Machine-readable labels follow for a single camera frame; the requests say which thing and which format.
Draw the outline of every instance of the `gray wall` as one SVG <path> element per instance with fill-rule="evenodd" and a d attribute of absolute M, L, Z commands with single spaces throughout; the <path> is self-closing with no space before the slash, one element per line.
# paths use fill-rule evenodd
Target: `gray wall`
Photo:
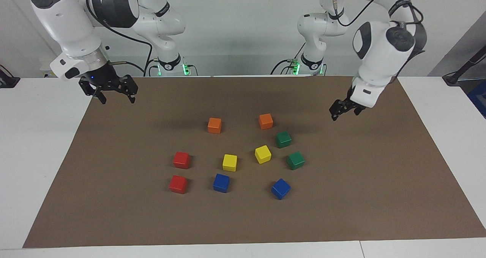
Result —
<path fill-rule="evenodd" d="M 49 64 L 59 54 L 59 46 L 48 36 L 35 17 L 29 0 L 9 1 L 2 6 L 0 23 L 8 25 L 0 33 L 0 61 L 17 75 L 36 77 L 41 65 Z M 169 0 L 187 21 L 184 34 L 175 37 L 180 52 L 189 63 L 205 75 L 267 74 L 275 63 L 293 57 L 304 42 L 297 32 L 297 20 L 302 14 L 323 12 L 319 0 Z M 426 76 L 451 50 L 486 9 L 484 0 L 413 0 L 425 14 L 424 25 L 429 34 L 426 53 L 415 58 L 403 70 L 402 76 Z M 347 14 L 354 17 L 366 5 L 363 0 L 346 0 Z M 387 12 L 372 5 L 349 32 L 341 37 L 327 38 L 326 63 L 328 75 L 354 75 L 360 61 L 351 40 L 361 23 L 368 20 L 388 20 Z M 110 45 L 113 61 L 128 60 L 144 63 L 146 45 L 118 37 L 98 29 L 104 44 Z M 135 36 L 130 30 L 123 30 Z M 5 49 L 26 50 L 10 55 Z M 134 73 L 129 67 L 117 68 L 119 73 Z"/>
<path fill-rule="evenodd" d="M 474 54 L 486 45 L 486 13 L 467 31 L 460 41 L 430 72 L 429 76 L 443 76 L 460 69 Z M 486 78 L 486 61 L 469 69 L 462 79 Z"/>

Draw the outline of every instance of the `green cube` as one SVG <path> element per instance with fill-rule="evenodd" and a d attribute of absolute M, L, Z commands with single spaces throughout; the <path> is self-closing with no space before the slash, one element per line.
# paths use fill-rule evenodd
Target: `green cube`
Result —
<path fill-rule="evenodd" d="M 290 146 L 292 143 L 292 138 L 290 138 L 289 132 L 279 132 L 276 134 L 276 144 L 279 148 Z"/>
<path fill-rule="evenodd" d="M 297 170 L 298 168 L 304 166 L 304 163 L 305 159 L 300 152 L 293 153 L 287 157 L 287 164 L 292 170 Z"/>

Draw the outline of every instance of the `orange cube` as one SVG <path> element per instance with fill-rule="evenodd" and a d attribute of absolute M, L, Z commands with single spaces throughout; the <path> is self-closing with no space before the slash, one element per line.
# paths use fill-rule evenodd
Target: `orange cube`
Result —
<path fill-rule="evenodd" d="M 262 130 L 270 129 L 273 127 L 273 119 L 271 114 L 260 115 L 259 122 L 260 128 Z"/>
<path fill-rule="evenodd" d="M 210 118 L 208 123 L 208 132 L 211 134 L 220 134 L 221 133 L 221 119 L 220 118 Z"/>

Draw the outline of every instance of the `black stand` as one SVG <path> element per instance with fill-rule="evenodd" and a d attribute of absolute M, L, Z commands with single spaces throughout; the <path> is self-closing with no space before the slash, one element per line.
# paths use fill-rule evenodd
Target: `black stand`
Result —
<path fill-rule="evenodd" d="M 0 70 L 0 88 L 14 88 L 19 83 L 20 78 L 9 77 Z"/>
<path fill-rule="evenodd" d="M 481 60 L 483 56 L 486 55 L 486 46 L 484 46 L 479 52 L 477 52 L 465 65 L 463 65 L 460 70 L 457 70 L 457 72 L 454 75 L 451 76 L 444 76 L 442 77 L 446 84 L 450 87 L 458 87 L 459 85 L 457 84 L 457 81 L 459 78 L 470 68 L 475 66 L 478 61 Z"/>

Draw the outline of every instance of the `red cube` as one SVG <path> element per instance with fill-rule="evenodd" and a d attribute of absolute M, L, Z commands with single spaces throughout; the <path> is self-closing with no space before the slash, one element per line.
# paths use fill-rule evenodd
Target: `red cube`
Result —
<path fill-rule="evenodd" d="M 188 169 L 191 158 L 188 153 L 178 151 L 174 156 L 174 166 L 176 168 Z"/>
<path fill-rule="evenodd" d="M 169 184 L 169 189 L 177 194 L 185 194 L 187 190 L 187 179 L 183 176 L 173 176 Z"/>

